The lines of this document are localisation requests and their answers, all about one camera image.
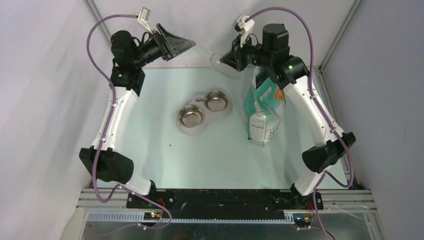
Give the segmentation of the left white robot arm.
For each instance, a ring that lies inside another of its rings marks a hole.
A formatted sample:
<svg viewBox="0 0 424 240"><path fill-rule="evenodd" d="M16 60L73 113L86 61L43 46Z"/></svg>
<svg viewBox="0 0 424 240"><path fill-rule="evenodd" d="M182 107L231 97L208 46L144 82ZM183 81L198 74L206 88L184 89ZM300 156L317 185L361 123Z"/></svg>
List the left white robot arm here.
<svg viewBox="0 0 424 240"><path fill-rule="evenodd" d="M170 61L196 45L191 39L168 32L159 23L156 27L147 40L126 30L111 36L113 66L108 109L91 146L79 152L80 160L95 180L121 184L140 194L138 201L145 208L156 206L158 194L151 190L152 181L136 173L134 161L122 153L127 124L146 76L143 67L157 59Z"/></svg>

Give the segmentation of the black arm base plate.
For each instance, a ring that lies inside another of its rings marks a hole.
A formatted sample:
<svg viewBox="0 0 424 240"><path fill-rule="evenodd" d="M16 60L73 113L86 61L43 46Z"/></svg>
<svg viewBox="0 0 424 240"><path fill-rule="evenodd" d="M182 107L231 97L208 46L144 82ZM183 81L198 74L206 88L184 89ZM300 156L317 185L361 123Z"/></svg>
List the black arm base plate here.
<svg viewBox="0 0 424 240"><path fill-rule="evenodd" d="M323 210L318 192L301 196L283 189L158 189L150 199L174 221L277 221L289 210Z"/></svg>

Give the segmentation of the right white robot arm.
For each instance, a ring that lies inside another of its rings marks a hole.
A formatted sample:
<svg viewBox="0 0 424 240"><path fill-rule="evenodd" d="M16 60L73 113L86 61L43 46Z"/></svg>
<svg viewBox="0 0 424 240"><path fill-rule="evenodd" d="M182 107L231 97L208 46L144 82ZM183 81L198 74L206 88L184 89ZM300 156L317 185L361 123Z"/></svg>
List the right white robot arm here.
<svg viewBox="0 0 424 240"><path fill-rule="evenodd" d="M314 146L302 153L306 170L294 182L291 204L304 209L311 202L310 194L321 177L355 143L352 132L345 132L325 108L315 90L310 71L304 61L290 54L289 33L280 23L269 23L262 29L262 42L253 44L250 34L254 23L236 23L237 37L231 43L231 49L220 62L238 72L248 65L259 67L256 78L261 84L266 79L277 84L294 103L312 137Z"/></svg>

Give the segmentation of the teal pet food bag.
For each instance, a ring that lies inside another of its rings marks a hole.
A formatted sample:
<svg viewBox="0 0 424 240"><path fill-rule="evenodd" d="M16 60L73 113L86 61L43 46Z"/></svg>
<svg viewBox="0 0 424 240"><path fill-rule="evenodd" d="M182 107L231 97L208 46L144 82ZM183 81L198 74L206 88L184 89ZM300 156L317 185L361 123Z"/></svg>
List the teal pet food bag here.
<svg viewBox="0 0 424 240"><path fill-rule="evenodd" d="M284 91L257 66L243 102L247 138L258 145L268 143L283 120L285 107Z"/></svg>

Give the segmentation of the clear plastic scoop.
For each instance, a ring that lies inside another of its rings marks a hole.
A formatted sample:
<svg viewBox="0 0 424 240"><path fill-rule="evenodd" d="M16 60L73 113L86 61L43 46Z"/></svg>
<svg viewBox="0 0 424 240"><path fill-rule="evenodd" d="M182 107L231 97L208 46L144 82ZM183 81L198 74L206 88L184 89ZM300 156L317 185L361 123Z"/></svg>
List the clear plastic scoop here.
<svg viewBox="0 0 424 240"><path fill-rule="evenodd" d="M242 72L236 71L234 68L230 67L229 65L221 62L221 57L223 56L222 53L215 52L210 57L210 63L212 67L218 71L219 73L231 78L231 79L241 79L243 76Z"/></svg>

